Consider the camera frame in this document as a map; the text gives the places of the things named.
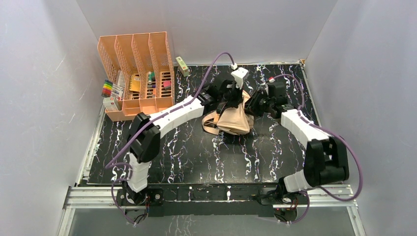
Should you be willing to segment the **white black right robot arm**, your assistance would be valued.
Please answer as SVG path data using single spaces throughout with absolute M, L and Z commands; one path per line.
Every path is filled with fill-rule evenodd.
M 339 138 L 314 127 L 300 110 L 289 104 L 282 82 L 267 83 L 246 101 L 246 114 L 265 113 L 279 120 L 305 148 L 304 166 L 294 174 L 281 177 L 277 193 L 286 195 L 321 185 L 347 180 L 350 176 L 347 148 Z

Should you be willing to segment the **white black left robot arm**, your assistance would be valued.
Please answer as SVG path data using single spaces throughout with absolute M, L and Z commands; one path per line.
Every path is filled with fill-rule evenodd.
M 129 175 L 127 189 L 139 193 L 148 185 L 150 162 L 160 153 L 160 140 L 189 120 L 202 117 L 216 108 L 237 107 L 243 101 L 243 81 L 226 79 L 198 89 L 182 102 L 161 112 L 139 113 L 128 136 Z

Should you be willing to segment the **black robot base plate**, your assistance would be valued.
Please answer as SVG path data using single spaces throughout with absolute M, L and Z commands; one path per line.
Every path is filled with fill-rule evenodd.
M 133 193 L 122 184 L 116 202 L 149 217 L 177 215 L 255 215 L 293 220 L 307 204 L 300 193 L 279 196 L 276 184 L 150 184 Z

